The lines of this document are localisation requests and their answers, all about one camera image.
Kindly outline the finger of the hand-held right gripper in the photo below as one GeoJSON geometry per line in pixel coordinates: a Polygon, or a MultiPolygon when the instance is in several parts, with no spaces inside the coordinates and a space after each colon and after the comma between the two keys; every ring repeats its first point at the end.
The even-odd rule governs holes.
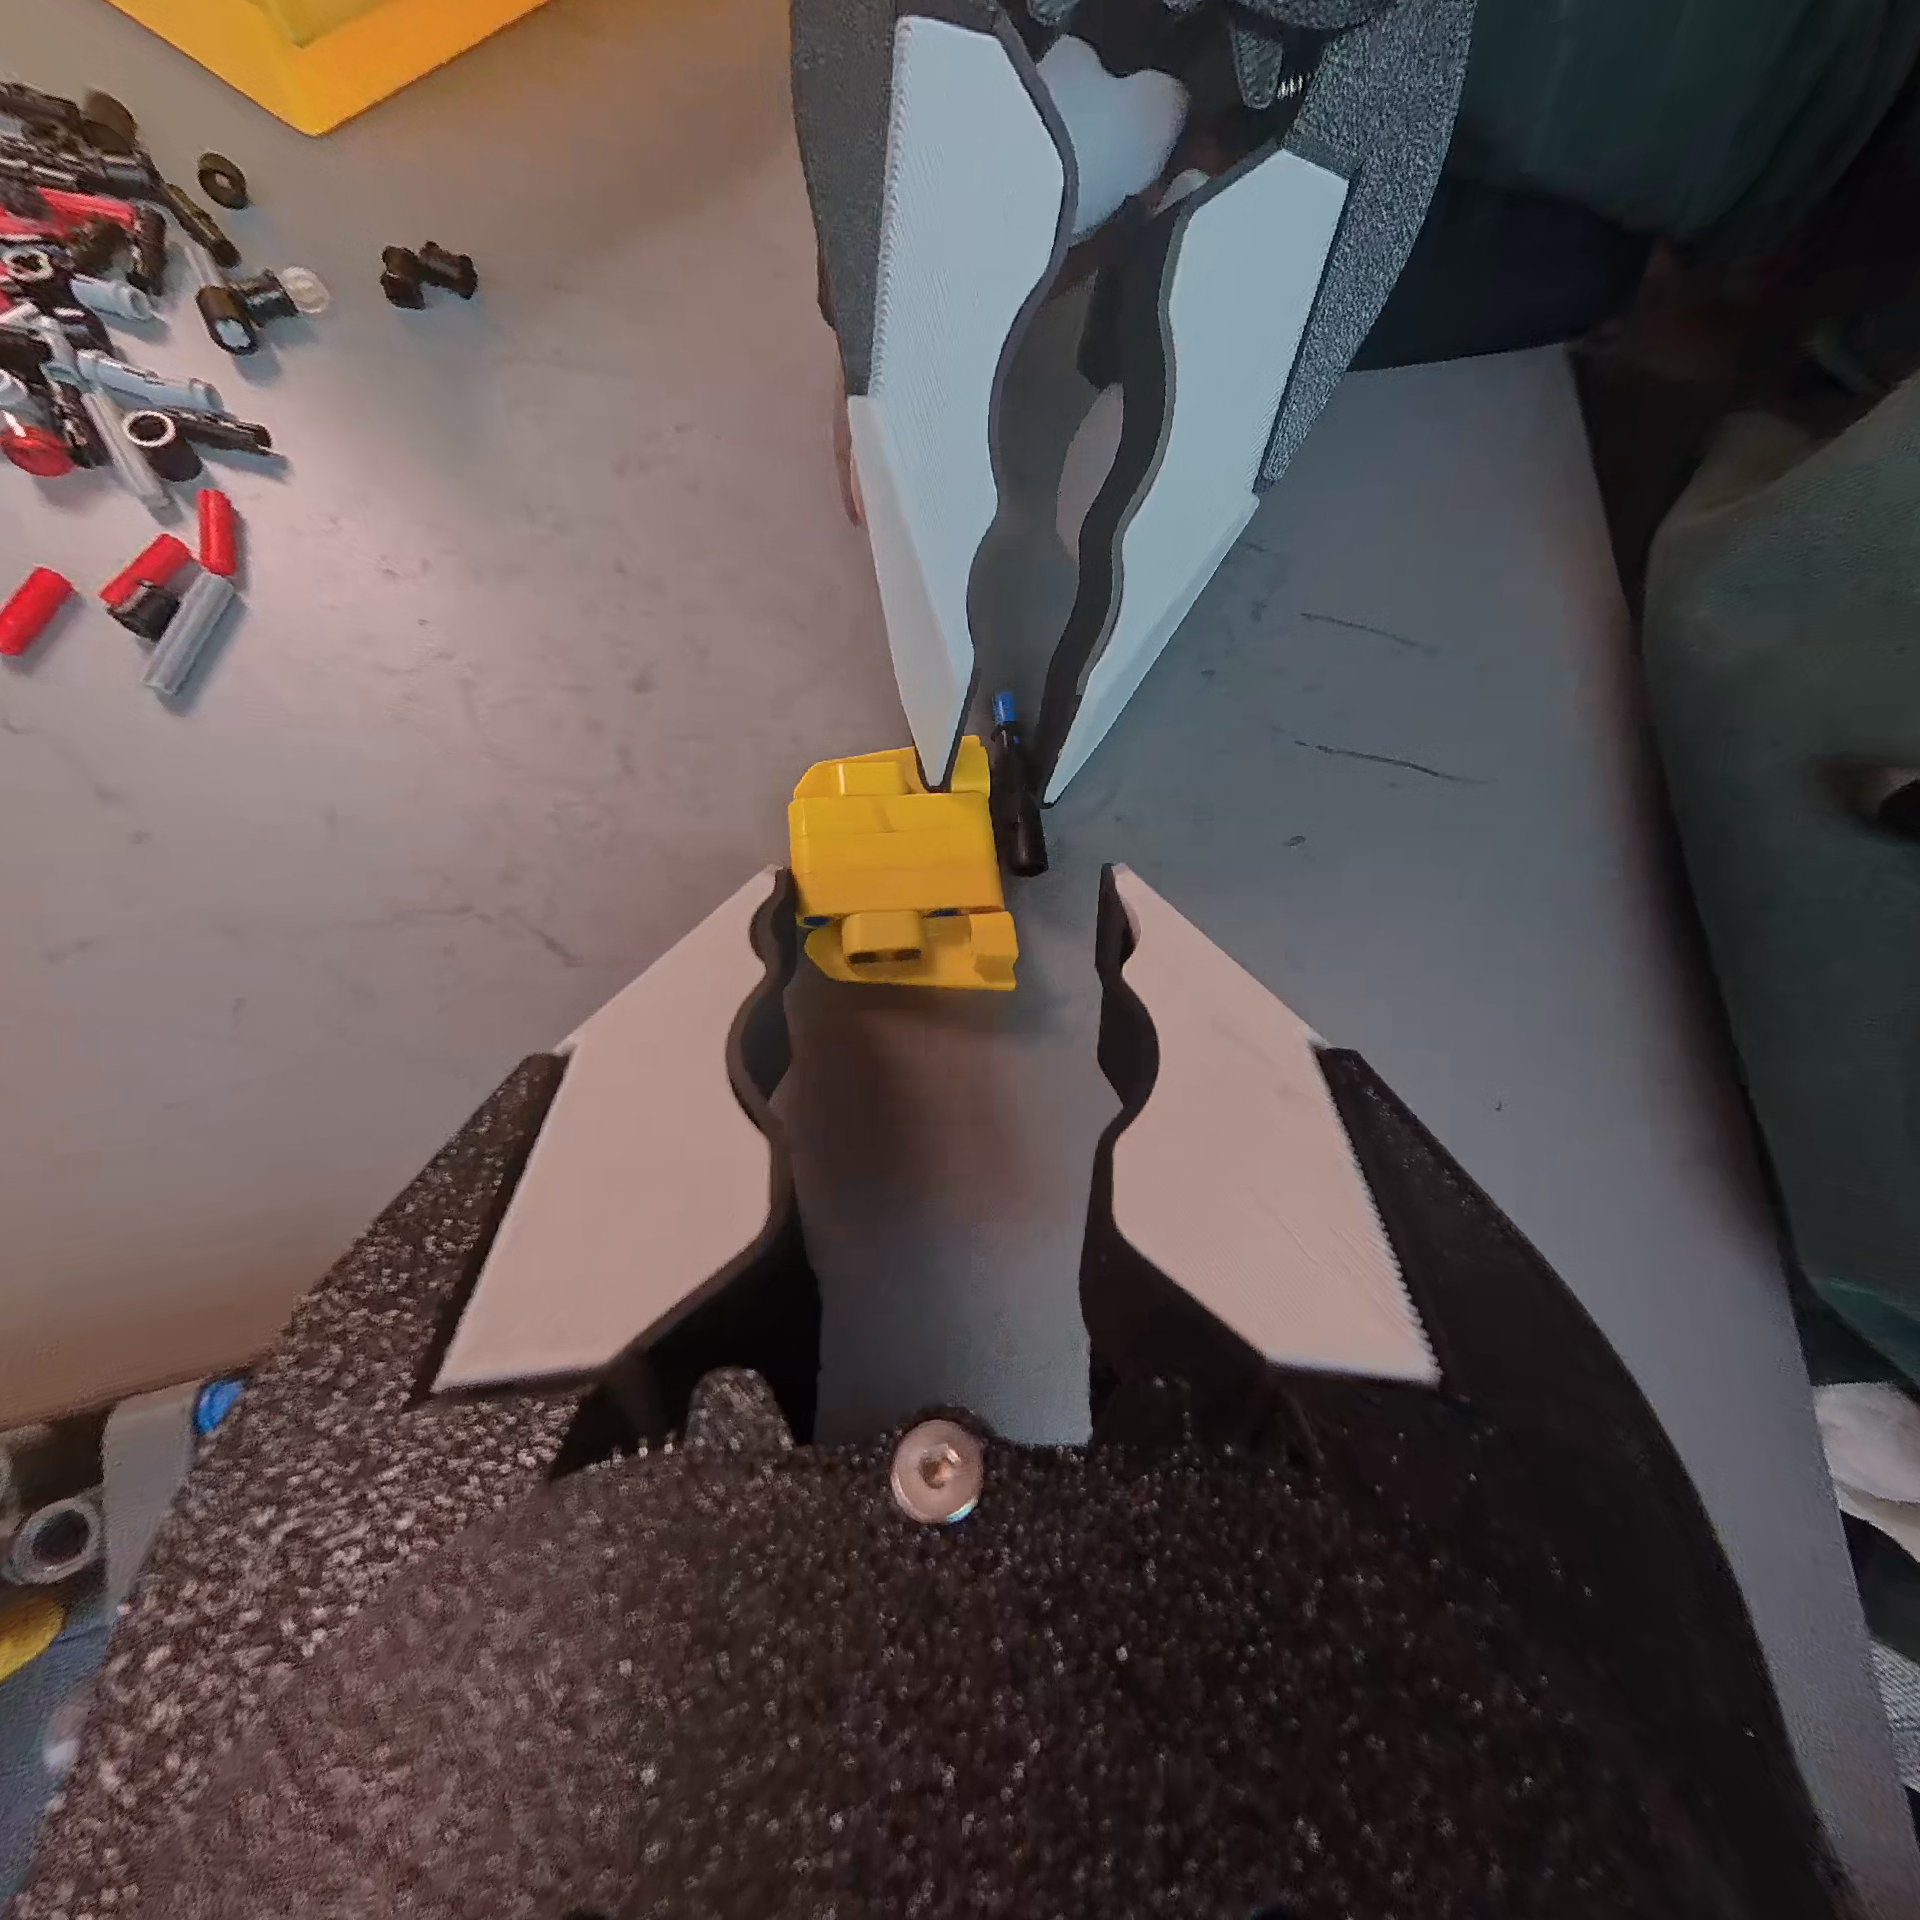
{"type": "Polygon", "coordinates": [[[921,780],[976,702],[971,576],[998,517],[1004,366],[1069,257],[1081,164],[1022,37],[894,29],[870,387],[848,395],[887,643],[921,780]]]}
{"type": "Polygon", "coordinates": [[[1147,231],[1121,296],[1121,443],[1039,716],[1058,803],[1249,526],[1349,176],[1263,150],[1147,231]]]}

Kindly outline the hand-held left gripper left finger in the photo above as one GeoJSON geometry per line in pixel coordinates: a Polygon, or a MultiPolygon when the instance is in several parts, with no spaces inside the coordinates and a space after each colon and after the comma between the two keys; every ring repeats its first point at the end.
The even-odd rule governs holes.
{"type": "Polygon", "coordinates": [[[560,1082],[431,1378],[600,1381],[778,1248],[796,890],[760,869],[560,1043],[560,1082]]]}

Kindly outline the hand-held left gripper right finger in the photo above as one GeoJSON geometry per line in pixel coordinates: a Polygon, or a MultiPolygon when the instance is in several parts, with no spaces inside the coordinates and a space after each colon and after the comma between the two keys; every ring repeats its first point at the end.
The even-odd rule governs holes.
{"type": "Polygon", "coordinates": [[[1436,1386],[1326,1039],[1133,864],[1100,877],[1095,974],[1121,1093],[1083,1244],[1095,1362],[1436,1386]]]}

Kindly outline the yellow lego block assembly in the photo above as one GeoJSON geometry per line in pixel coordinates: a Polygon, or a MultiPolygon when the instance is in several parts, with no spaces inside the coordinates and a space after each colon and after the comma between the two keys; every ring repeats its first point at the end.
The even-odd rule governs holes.
{"type": "Polygon", "coordinates": [[[789,802],[789,869],[808,962],[848,984],[1010,995],[991,755],[959,740],[947,788],[914,747],[818,760],[789,802]]]}

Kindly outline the black connector with blue pin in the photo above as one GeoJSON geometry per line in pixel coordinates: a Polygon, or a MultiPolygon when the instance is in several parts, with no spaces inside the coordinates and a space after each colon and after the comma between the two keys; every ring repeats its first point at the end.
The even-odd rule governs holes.
{"type": "Polygon", "coordinates": [[[1047,874],[1043,802],[1035,788],[1029,753],[1022,746],[1017,696],[1010,688],[996,694],[996,726],[987,738],[987,755],[991,755],[991,820],[996,820],[998,863],[1015,877],[1043,877],[1047,874]]]}

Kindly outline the person's right forearm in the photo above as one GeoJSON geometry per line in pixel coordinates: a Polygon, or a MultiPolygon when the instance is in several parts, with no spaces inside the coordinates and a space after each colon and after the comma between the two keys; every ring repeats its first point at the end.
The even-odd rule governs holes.
{"type": "Polygon", "coordinates": [[[1660,244],[1777,253],[1918,107],[1911,0],[1478,2],[1455,146],[1352,372],[1558,345],[1660,244]]]}

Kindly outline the black and yellow lego model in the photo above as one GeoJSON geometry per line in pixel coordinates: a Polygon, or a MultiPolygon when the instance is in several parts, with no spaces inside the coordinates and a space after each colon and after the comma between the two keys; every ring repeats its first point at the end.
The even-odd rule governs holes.
{"type": "Polygon", "coordinates": [[[124,1398],[0,1436],[0,1674],[110,1629],[191,1465],[251,1374],[124,1398]]]}

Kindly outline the pile of small lego pieces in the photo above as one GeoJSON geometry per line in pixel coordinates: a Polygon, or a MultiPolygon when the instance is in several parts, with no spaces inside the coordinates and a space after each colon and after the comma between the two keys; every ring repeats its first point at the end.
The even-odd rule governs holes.
{"type": "Polygon", "coordinates": [[[244,262],[218,215],[251,176],[204,150],[194,186],[148,152],[132,107],[87,90],[0,85],[0,443],[45,498],[124,485],[158,530],[87,596],[142,657],[142,688],[184,713],[251,586],[242,471],[285,477],[292,449],[199,372],[152,349],[201,334],[244,387],[315,334],[329,287],[244,262]]]}

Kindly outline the white cloth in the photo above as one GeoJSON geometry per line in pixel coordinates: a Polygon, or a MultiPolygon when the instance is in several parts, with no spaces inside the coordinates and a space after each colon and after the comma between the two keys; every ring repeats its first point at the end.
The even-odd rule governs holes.
{"type": "Polygon", "coordinates": [[[1814,1426],[1838,1491],[1920,1503],[1920,1408],[1887,1381],[1837,1381],[1814,1388],[1814,1426]]]}

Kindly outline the yellow plastic bin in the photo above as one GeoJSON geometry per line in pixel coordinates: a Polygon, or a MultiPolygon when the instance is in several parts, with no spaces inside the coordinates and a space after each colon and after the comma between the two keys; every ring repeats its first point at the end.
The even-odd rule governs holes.
{"type": "Polygon", "coordinates": [[[312,136],[334,131],[535,7],[535,0],[118,2],[146,32],[312,136]]]}

